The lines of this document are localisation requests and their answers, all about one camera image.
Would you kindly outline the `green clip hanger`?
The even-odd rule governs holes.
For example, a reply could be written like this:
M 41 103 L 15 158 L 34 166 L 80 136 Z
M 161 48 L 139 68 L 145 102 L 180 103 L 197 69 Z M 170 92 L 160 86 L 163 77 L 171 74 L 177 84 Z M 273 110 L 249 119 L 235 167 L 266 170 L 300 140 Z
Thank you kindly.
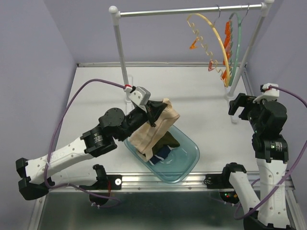
M 233 80 L 236 75 L 236 69 L 238 67 L 239 54 L 241 48 L 241 36 L 242 36 L 242 19 L 240 14 L 232 12 L 228 21 L 225 24 L 225 39 L 224 49 L 226 51 L 226 57 L 229 65 L 229 80 L 228 86 L 232 86 Z

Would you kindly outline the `olive green underwear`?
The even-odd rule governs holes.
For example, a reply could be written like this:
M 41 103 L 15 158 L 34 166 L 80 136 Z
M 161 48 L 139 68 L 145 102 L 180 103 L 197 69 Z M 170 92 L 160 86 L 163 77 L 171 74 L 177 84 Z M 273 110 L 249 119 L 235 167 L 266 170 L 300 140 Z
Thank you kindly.
M 161 137 L 152 147 L 153 155 L 155 155 L 163 146 L 170 146 L 175 149 L 180 147 L 180 143 L 172 136 L 170 132 L 167 131 L 164 136 Z

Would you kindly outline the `beige underwear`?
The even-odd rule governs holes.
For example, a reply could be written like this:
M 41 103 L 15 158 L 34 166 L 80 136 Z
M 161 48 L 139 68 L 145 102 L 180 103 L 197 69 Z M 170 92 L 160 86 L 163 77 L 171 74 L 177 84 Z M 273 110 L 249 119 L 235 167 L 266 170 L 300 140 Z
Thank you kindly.
M 138 156 L 144 162 L 148 162 L 152 158 L 154 155 L 152 147 L 180 117 L 168 98 L 164 98 L 163 103 L 167 106 L 155 122 L 156 126 L 152 127 L 145 123 L 128 138 L 128 141 L 136 148 Z

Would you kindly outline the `navy blue underwear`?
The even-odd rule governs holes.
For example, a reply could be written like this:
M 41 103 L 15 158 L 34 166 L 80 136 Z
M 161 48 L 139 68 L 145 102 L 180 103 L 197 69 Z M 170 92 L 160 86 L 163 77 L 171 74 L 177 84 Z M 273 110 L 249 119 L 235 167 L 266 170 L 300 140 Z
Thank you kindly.
M 156 165 L 158 162 L 165 160 L 173 149 L 174 148 L 170 146 L 163 146 L 155 155 L 150 158 L 149 163 L 151 165 Z

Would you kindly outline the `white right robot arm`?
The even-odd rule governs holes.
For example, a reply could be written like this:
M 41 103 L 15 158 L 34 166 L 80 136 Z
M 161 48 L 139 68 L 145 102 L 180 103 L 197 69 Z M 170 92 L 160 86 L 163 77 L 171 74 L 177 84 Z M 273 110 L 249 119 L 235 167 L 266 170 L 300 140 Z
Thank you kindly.
M 277 100 L 258 99 L 244 93 L 230 101 L 229 115 L 234 115 L 239 107 L 243 111 L 238 117 L 249 121 L 254 131 L 252 147 L 259 169 L 261 197 L 254 192 L 243 165 L 227 164 L 221 174 L 221 183 L 233 187 L 238 195 L 244 211 L 244 229 L 290 230 L 284 186 L 288 144 L 281 135 L 287 121 L 287 109 Z

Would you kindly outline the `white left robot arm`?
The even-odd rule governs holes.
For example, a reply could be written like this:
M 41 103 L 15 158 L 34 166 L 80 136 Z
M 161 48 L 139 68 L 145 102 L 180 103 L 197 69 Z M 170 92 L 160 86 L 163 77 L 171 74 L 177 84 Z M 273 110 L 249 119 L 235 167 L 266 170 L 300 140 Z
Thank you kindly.
M 81 190 L 105 190 L 115 184 L 118 175 L 108 175 L 102 165 L 94 165 L 90 171 L 67 175 L 67 169 L 79 162 L 107 154 L 117 148 L 116 141 L 124 141 L 142 125 L 156 125 L 161 113 L 167 108 L 162 101 L 148 101 L 145 109 L 135 107 L 127 115 L 119 108 L 111 108 L 98 119 L 93 129 L 83 133 L 72 143 L 49 155 L 16 161 L 20 176 L 19 192 L 25 200 L 35 200 L 48 194 L 51 189 L 74 185 Z

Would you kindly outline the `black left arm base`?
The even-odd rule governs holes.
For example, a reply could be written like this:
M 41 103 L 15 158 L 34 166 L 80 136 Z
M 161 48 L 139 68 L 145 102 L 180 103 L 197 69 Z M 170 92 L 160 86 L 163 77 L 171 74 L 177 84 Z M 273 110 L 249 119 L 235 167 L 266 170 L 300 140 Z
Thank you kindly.
M 89 190 L 107 190 L 106 193 L 96 193 L 100 196 L 111 196 L 112 190 L 120 190 L 122 187 L 122 175 L 120 174 L 109 174 L 101 182 L 96 182 L 90 186 Z M 89 200 L 93 205 L 102 206 L 105 205 L 110 199 L 98 198 L 93 195 L 89 195 Z

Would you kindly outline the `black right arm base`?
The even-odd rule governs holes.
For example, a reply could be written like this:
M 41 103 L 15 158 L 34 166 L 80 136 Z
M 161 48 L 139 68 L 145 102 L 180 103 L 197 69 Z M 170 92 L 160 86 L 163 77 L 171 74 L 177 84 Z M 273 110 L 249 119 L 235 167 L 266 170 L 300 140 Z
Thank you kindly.
M 239 198 L 234 187 L 224 178 L 222 173 L 206 174 L 203 182 L 208 189 L 218 189 L 220 198 L 224 202 L 233 205 L 239 203 Z

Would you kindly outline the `translucent blue plastic basin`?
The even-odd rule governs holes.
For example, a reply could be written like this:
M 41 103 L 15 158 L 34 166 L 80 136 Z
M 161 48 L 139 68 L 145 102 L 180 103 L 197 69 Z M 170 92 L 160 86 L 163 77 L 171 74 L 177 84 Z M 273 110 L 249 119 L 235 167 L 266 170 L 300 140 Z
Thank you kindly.
M 151 165 L 144 162 L 137 154 L 137 150 L 128 140 L 124 141 L 126 148 L 157 178 L 167 184 L 176 184 L 182 181 L 195 167 L 200 158 L 198 146 L 176 126 L 168 130 L 180 143 L 180 147 L 173 149 L 168 157 Z

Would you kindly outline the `white metal clothes rack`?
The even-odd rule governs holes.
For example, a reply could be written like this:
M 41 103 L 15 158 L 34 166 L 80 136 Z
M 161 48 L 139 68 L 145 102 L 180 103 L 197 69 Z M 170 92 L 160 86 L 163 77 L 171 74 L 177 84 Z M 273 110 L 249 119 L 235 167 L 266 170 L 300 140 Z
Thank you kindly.
M 272 0 L 259 0 L 253 5 L 229 7 L 215 6 L 218 18 L 226 19 L 227 14 L 237 12 L 242 19 L 242 28 L 247 29 L 250 40 L 243 39 L 240 48 L 241 68 L 251 56 L 251 50 L 265 21 L 273 15 Z M 136 7 L 135 12 L 125 16 L 116 6 L 107 4 L 106 51 L 103 61 L 118 61 L 122 68 L 124 82 L 128 82 L 127 63 L 149 62 L 158 64 L 179 64 L 186 62 L 209 62 L 216 64 L 224 59 L 221 49 L 222 27 L 207 23 L 204 16 L 210 11 L 171 14 L 170 11 L 144 11 Z

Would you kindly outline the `aluminium mounting rail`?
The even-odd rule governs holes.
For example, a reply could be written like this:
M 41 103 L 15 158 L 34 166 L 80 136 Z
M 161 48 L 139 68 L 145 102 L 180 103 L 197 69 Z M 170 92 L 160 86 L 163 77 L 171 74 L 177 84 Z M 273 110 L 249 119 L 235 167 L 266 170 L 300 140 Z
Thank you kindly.
M 182 192 L 182 191 L 232 191 L 233 186 L 224 185 L 220 180 L 220 174 L 191 172 L 186 177 L 173 180 L 171 174 L 167 178 L 159 178 L 154 173 L 108 173 L 98 182 L 97 173 L 91 169 L 89 172 L 73 174 L 69 171 L 61 171 L 51 176 L 49 184 L 73 184 L 81 186 L 89 191 L 103 191 L 111 189 L 112 192 Z

